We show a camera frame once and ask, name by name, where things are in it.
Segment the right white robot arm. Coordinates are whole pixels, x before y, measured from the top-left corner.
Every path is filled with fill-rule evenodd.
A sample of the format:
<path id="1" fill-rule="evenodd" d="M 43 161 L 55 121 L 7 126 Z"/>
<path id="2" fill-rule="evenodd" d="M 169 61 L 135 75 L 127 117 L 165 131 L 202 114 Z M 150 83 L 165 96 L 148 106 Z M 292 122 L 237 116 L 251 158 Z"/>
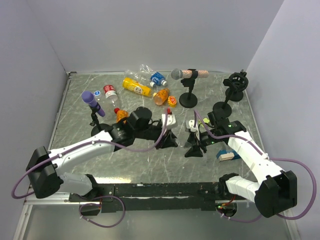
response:
<path id="1" fill-rule="evenodd" d="M 219 179 L 218 193 L 223 199 L 233 195 L 255 203 L 260 214 L 270 218 L 297 205 L 297 177 L 290 171 L 284 171 L 275 164 L 267 153 L 254 142 L 250 133 L 239 121 L 219 118 L 215 112 L 209 113 L 213 125 L 209 129 L 204 124 L 201 132 L 197 119 L 185 122 L 189 133 L 187 142 L 191 148 L 185 157 L 202 157 L 207 146 L 224 142 L 234 150 L 255 176 L 255 181 L 247 180 L 236 173 L 230 173 Z"/>

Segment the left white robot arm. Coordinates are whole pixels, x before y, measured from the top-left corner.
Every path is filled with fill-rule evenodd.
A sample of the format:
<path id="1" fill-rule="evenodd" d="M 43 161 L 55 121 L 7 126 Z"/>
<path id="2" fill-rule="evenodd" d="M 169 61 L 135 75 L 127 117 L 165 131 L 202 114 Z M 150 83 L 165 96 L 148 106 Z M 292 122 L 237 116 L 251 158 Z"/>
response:
<path id="1" fill-rule="evenodd" d="M 118 150 L 148 152 L 152 149 L 176 148 L 176 116 L 167 108 L 161 118 L 152 121 L 152 112 L 138 107 L 112 125 L 106 124 L 90 138 L 58 149 L 44 146 L 34 150 L 26 173 L 35 197 L 44 199 L 57 192 L 77 194 L 95 200 L 99 188 L 91 174 L 76 175 L 71 169 L 95 157 Z"/>

